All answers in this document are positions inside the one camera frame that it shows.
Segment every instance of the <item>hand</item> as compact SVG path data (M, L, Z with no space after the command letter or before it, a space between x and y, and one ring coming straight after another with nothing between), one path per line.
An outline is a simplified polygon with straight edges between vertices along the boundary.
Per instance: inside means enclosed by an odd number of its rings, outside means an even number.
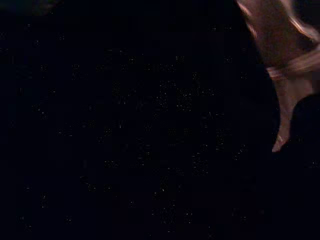
M237 0L262 60L274 82L280 128L273 152L289 139L293 110L320 90L319 32L302 22L292 0Z

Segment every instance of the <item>dark background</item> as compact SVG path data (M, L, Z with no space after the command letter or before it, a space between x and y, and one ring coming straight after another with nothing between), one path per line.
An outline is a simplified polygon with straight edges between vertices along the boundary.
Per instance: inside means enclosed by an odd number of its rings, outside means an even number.
M277 99L233 1L2 19L16 237L268 236Z

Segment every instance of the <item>skin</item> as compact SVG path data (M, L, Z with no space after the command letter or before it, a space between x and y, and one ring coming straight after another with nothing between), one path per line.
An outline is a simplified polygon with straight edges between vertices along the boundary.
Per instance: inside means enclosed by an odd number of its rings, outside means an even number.
M237 2L246 17L264 65L267 69L276 67L280 76L270 75L280 105L280 128L277 142L272 150L277 152L290 137L290 121L296 104L311 94L319 93L320 61L317 63L315 60L316 63L313 63L308 70L287 67L290 61L316 48L319 44L316 38L319 29L300 21L294 12L292 0L237 0ZM320 59L319 52L316 53L315 59ZM306 66L309 63L310 60L302 65Z

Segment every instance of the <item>black background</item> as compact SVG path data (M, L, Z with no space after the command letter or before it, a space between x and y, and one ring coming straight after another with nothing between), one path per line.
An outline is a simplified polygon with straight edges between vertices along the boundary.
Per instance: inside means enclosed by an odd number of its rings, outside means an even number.
M16 237L267 237L277 99L233 1L2 19Z

